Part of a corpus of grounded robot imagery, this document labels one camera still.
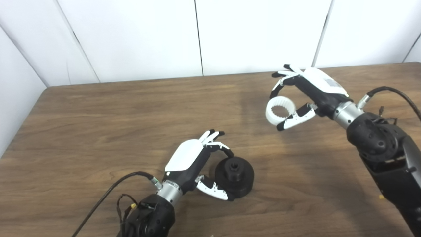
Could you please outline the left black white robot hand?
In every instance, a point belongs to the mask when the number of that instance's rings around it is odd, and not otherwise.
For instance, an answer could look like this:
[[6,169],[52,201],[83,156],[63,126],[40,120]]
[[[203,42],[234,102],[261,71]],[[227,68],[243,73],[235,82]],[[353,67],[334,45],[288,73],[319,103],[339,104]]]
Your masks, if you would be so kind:
[[211,153],[223,151],[228,158],[234,153],[222,142],[216,141],[225,133],[214,129],[206,131],[198,139],[190,139],[180,144],[164,168],[162,188],[157,195],[175,205],[187,192],[195,189],[225,201],[233,201],[234,196],[211,178],[200,175]]

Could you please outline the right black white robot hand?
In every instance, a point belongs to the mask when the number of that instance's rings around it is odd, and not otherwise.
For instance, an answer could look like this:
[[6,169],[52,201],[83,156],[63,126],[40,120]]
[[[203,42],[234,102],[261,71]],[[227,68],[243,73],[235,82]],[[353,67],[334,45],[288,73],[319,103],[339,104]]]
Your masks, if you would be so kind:
[[285,86],[295,86],[313,102],[306,103],[296,109],[289,98],[282,98],[293,108],[293,111],[283,121],[273,122],[278,131],[290,129],[304,123],[316,115],[333,119],[337,108],[344,103],[353,102],[347,91],[329,75],[315,67],[308,67],[304,71],[291,64],[284,64],[285,70],[272,73],[273,78],[279,78],[270,94],[270,102],[275,106],[280,90]]

